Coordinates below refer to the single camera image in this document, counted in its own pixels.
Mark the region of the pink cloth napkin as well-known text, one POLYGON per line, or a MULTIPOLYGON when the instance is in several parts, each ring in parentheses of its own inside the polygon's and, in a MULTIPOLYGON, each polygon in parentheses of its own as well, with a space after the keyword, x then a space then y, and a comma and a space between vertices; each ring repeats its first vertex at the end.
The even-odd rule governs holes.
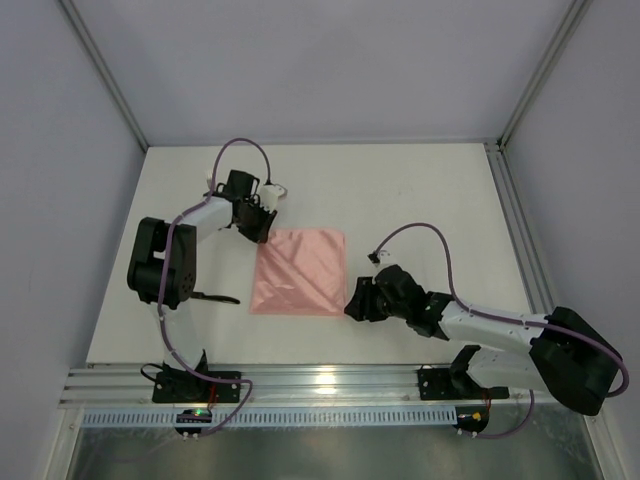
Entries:
POLYGON ((273 230, 257 250, 249 311, 341 316, 347 295, 346 265, 346 238, 339 230, 273 230))

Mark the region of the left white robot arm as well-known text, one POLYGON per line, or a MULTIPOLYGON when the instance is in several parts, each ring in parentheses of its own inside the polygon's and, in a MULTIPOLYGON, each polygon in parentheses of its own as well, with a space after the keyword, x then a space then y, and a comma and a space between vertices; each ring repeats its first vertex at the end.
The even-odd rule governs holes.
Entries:
POLYGON ((171 374, 210 380, 206 351, 198 339, 190 301, 197 280, 198 246, 212 235, 234 228, 254 244, 264 244, 286 197, 285 187, 233 170, 172 222, 145 217, 138 224, 127 285, 155 310, 163 367, 171 374))

